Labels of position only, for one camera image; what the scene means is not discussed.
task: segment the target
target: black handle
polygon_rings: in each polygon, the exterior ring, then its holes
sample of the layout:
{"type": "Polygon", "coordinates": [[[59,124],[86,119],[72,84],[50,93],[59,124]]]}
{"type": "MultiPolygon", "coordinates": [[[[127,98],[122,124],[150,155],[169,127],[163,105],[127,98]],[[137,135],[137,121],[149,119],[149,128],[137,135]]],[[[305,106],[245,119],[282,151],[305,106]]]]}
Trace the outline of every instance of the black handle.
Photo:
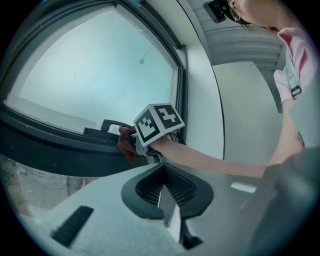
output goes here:
{"type": "Polygon", "coordinates": [[[89,135],[89,136],[92,136],[92,137],[98,137],[98,138],[102,138],[102,139],[111,140],[111,141],[106,141],[106,142],[110,143],[110,145],[117,145],[117,144],[114,144],[114,143],[118,143],[118,140],[119,140],[119,135],[113,134],[111,132],[107,132],[105,130],[96,130],[96,129],[92,129],[92,128],[84,128],[83,134],[89,135]]]}
{"type": "Polygon", "coordinates": [[[126,124],[124,122],[105,119],[105,120],[103,120],[101,130],[107,132],[107,131],[109,131],[109,128],[111,125],[117,125],[117,126],[122,126],[122,127],[127,127],[127,128],[130,128],[132,126],[132,125],[126,124]]]}

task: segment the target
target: dark window frame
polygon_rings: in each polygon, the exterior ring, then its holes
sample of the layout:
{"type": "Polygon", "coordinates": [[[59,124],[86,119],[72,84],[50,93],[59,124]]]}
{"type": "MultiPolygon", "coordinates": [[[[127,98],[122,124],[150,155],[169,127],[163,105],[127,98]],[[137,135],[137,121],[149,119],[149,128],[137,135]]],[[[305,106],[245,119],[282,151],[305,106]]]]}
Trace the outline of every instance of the dark window frame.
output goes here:
{"type": "MultiPolygon", "coordinates": [[[[173,32],[169,30],[169,26],[163,23],[163,20],[156,20],[151,11],[151,6],[147,5],[148,10],[143,7],[141,3],[133,3],[130,0],[56,0],[54,3],[42,2],[35,10],[27,17],[25,22],[21,25],[14,38],[12,39],[8,50],[3,58],[0,67],[0,128],[1,133],[4,136],[8,129],[12,130],[12,134],[17,136],[23,135],[25,140],[41,141],[41,144],[56,149],[64,149],[72,152],[85,152],[86,154],[108,154],[110,156],[122,157],[122,153],[116,146],[116,141],[108,140],[104,138],[93,137],[85,134],[79,134],[63,130],[54,126],[47,125],[32,118],[29,118],[21,113],[18,113],[4,104],[4,100],[7,98],[8,93],[11,91],[14,83],[13,81],[17,77],[17,74],[22,69],[28,58],[32,55],[33,51],[26,54],[26,47],[39,33],[45,31],[51,25],[59,23],[62,17],[69,17],[75,12],[82,11],[85,15],[86,11],[91,8],[93,10],[99,10],[104,7],[121,5],[130,13],[132,13],[140,22],[142,22],[151,33],[153,33],[160,41],[162,46],[167,50],[168,54],[175,61],[178,66],[178,84],[176,92],[176,108],[181,115],[183,121],[187,125],[186,112],[188,104],[187,92],[187,76],[186,74],[186,59],[183,54],[184,47],[180,45],[176,38],[171,38],[173,32]],[[24,62],[17,61],[21,56],[24,62]]],[[[179,131],[186,139],[186,127],[179,131]]],[[[8,147],[1,145],[1,152],[8,153],[8,147]]],[[[15,154],[9,154],[8,157],[15,159],[15,154]]],[[[118,172],[126,171],[126,169],[134,168],[135,166],[127,165],[124,169],[120,169],[118,172]]],[[[51,168],[42,169],[43,171],[54,172],[63,174],[63,171],[55,171],[51,168]]],[[[75,173],[74,176],[95,176],[91,170],[88,170],[90,175],[85,173],[75,173]]],[[[105,175],[114,174],[114,171],[106,170],[105,175]]]]}

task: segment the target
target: ceiling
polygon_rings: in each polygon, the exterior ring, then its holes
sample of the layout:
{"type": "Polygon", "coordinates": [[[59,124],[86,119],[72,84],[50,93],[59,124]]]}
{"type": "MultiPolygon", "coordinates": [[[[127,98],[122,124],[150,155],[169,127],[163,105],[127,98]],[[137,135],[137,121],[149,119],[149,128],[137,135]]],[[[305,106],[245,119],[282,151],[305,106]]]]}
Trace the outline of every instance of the ceiling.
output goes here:
{"type": "Polygon", "coordinates": [[[206,46],[211,64],[253,61],[266,80],[281,112],[281,100],[273,74],[275,70],[282,70],[284,67],[285,47],[277,34],[256,26],[248,30],[229,19],[216,24],[203,8],[206,2],[208,0],[186,0],[183,8],[185,11],[193,10],[204,33],[204,37],[199,38],[206,46]]]}

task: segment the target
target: black clip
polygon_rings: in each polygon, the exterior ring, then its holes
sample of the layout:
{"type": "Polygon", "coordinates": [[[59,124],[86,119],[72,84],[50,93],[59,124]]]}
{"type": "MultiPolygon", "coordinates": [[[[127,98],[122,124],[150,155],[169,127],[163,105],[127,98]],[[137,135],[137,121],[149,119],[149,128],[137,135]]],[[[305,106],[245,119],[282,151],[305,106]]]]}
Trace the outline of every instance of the black clip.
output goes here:
{"type": "Polygon", "coordinates": [[[292,97],[296,100],[297,96],[302,93],[300,85],[297,85],[293,89],[291,89],[292,97]]]}
{"type": "Polygon", "coordinates": [[[305,144],[304,139],[302,138],[302,136],[301,136],[299,131],[297,133],[297,136],[298,136],[299,141],[304,145],[305,144]]]}

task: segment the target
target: window frame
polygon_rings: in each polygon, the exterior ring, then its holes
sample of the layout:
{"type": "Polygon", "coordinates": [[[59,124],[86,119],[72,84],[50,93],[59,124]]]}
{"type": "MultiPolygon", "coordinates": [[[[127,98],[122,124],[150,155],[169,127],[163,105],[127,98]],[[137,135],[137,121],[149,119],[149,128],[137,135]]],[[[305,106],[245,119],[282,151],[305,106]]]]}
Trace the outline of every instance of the window frame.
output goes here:
{"type": "MultiPolygon", "coordinates": [[[[68,22],[77,19],[77,17],[80,18],[92,12],[99,12],[102,9],[112,7],[126,13],[131,17],[130,19],[136,21],[139,25],[138,27],[140,29],[142,28],[141,30],[147,33],[147,36],[153,38],[152,42],[158,49],[161,49],[161,53],[164,53],[165,58],[173,65],[173,85],[176,86],[172,86],[171,102],[175,105],[187,125],[186,107],[188,104],[186,101],[188,100],[188,96],[186,94],[187,76],[184,75],[186,74],[185,48],[183,45],[180,45],[176,38],[170,37],[170,34],[174,34],[171,30],[168,32],[168,25],[164,24],[162,26],[161,23],[164,21],[156,20],[150,13],[152,8],[146,4],[147,2],[136,2],[137,1],[131,0],[57,0],[53,4],[50,4],[49,1],[39,4],[17,31],[1,63],[0,126],[3,128],[2,135],[4,136],[9,129],[10,132],[13,132],[10,136],[14,136],[14,134],[17,136],[22,135],[25,140],[40,141],[44,147],[54,147],[57,150],[64,149],[71,152],[79,152],[79,154],[85,152],[86,154],[107,154],[115,157],[123,157],[114,140],[110,141],[108,139],[79,134],[47,125],[9,108],[4,102],[25,63],[43,41],[68,22]]],[[[179,132],[182,137],[186,139],[186,127],[180,129],[179,132]]],[[[17,154],[23,154],[23,150],[10,154],[8,147],[3,145],[1,145],[1,152],[9,154],[8,157],[13,159],[19,158],[17,154]]],[[[35,168],[39,166],[37,164],[31,165],[31,167],[35,168]]],[[[133,167],[135,166],[128,164],[117,172],[126,171],[133,167]]],[[[61,171],[57,172],[50,167],[42,170],[65,174],[61,171]]],[[[81,175],[75,173],[74,176],[95,176],[91,170],[88,170],[88,172],[90,173],[81,173],[81,175]]],[[[105,170],[103,175],[106,176],[109,175],[109,173],[114,174],[114,171],[105,170]]]]}

